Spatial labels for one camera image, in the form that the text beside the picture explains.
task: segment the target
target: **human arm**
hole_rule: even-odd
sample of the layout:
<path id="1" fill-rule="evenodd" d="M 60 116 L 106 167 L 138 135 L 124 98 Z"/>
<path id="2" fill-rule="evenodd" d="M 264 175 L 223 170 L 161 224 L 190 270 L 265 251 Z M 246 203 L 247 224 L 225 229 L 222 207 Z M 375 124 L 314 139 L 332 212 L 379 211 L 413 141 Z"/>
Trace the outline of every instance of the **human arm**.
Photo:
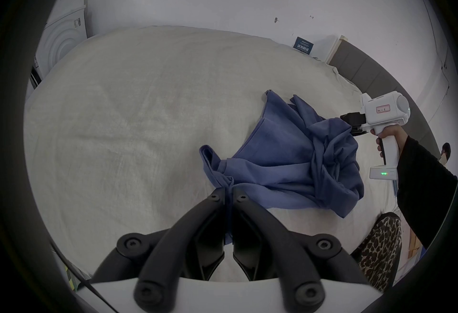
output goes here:
<path id="1" fill-rule="evenodd" d="M 400 152 L 398 205 L 415 235 L 427 248 L 444 221 L 458 180 L 401 126 L 386 127 L 378 136 L 390 135 L 395 136 Z"/>

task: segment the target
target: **blue cloth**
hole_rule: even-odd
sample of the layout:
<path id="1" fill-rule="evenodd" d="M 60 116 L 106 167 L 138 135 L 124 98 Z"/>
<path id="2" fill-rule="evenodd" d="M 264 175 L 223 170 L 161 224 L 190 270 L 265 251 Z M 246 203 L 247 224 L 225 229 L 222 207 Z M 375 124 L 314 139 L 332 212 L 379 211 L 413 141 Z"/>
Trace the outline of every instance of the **blue cloth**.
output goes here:
<path id="1" fill-rule="evenodd" d="M 271 90 L 266 95 L 261 119 L 232 158 L 200 148 L 210 182 L 226 189 L 228 207 L 238 186 L 265 208 L 330 208 L 346 217 L 364 195 L 351 126 L 320 117 L 296 95 L 293 104 Z"/>

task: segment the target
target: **bed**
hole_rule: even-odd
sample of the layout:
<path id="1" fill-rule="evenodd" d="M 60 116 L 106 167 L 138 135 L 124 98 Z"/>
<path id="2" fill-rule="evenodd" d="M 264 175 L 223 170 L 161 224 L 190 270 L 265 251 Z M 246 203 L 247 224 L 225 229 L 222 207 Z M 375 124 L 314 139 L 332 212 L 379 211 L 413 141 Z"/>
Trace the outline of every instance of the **bed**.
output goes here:
<path id="1" fill-rule="evenodd" d="M 335 67 L 270 39 L 188 27 L 121 29 L 68 53 L 26 102 L 24 142 L 32 191 L 57 246 L 87 274 L 125 233 L 172 226 L 209 195 L 198 149 L 231 157 L 272 89 L 329 118 L 359 109 L 359 89 Z M 356 138 L 365 194 L 346 218 L 330 210 L 270 209 L 289 230 L 330 233 L 351 253 L 392 185 L 370 180 L 375 138 Z M 245 281 L 226 258 L 213 281 Z"/>

